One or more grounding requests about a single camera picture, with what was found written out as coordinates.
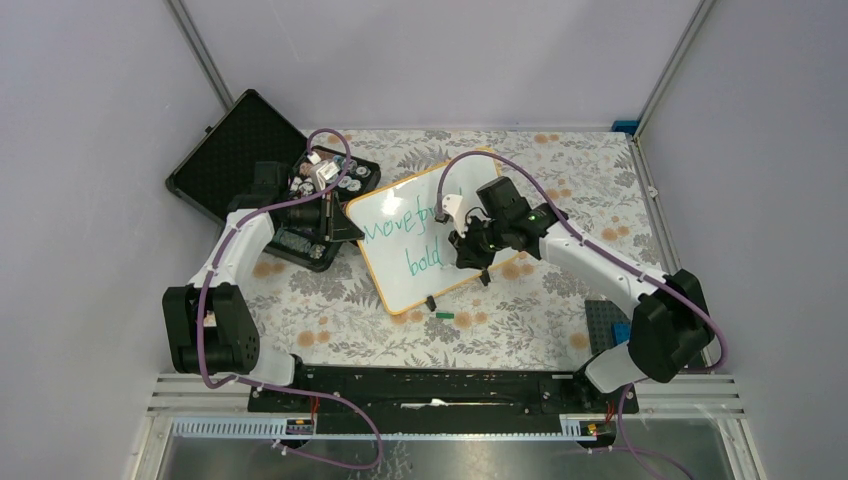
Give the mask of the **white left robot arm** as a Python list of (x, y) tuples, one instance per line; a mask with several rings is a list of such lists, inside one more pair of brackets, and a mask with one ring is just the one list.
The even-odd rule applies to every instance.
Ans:
[(342, 162), (311, 153), (305, 159), (313, 191), (294, 198), (304, 185), (278, 162), (260, 162), (253, 183), (228, 206), (225, 227), (201, 269), (184, 286), (162, 298), (172, 364), (179, 373), (211, 378), (245, 378), (272, 386), (272, 398), (288, 411), (309, 401), (310, 385), (295, 374), (294, 355), (263, 341), (240, 289), (260, 254), (281, 228), (302, 228), (328, 242), (360, 240), (363, 232), (346, 216), (336, 187), (347, 181), (350, 158)]

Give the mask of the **yellow framed whiteboard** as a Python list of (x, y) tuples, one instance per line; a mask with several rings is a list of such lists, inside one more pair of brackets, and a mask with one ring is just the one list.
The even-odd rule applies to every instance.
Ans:
[(425, 304), (481, 272), (458, 269), (448, 240), (453, 223), (435, 221), (445, 162), (348, 203), (347, 216), (364, 233), (358, 241), (383, 307), (391, 315)]

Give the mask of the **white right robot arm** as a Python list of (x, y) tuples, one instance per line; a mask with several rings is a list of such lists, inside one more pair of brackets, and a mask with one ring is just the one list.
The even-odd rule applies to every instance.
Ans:
[(437, 220), (453, 224), (449, 241), (457, 268), (484, 271), (502, 250), (527, 253), (575, 274), (630, 321), (628, 340), (578, 370), (573, 396), (583, 410), (601, 410), (613, 391), (630, 383), (670, 382), (715, 338), (702, 286), (691, 272), (668, 274), (605, 249), (550, 203), (531, 207), (507, 177), (483, 185), (477, 196), (481, 217), (461, 195), (439, 199)]

